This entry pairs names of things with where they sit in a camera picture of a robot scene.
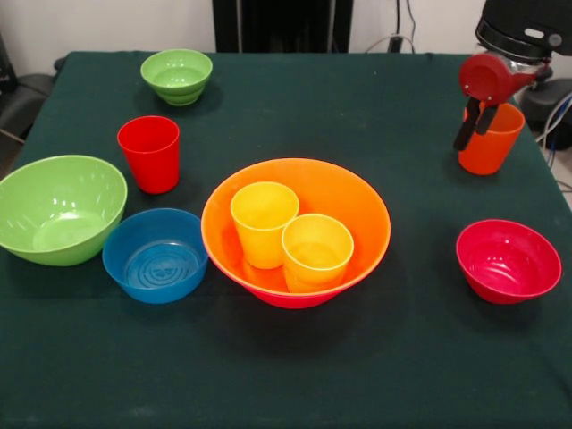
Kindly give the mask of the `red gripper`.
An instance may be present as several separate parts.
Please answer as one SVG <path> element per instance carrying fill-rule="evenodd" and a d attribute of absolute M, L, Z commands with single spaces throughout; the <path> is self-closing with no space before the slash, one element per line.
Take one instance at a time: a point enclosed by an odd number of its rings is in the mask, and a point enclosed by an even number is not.
<path fill-rule="evenodd" d="M 470 98 L 453 148 L 464 151 L 474 132 L 484 135 L 496 116 L 497 105 L 532 85 L 549 67 L 550 61 L 521 63 L 497 53 L 480 53 L 466 59 L 460 67 L 458 81 L 463 93 Z"/>

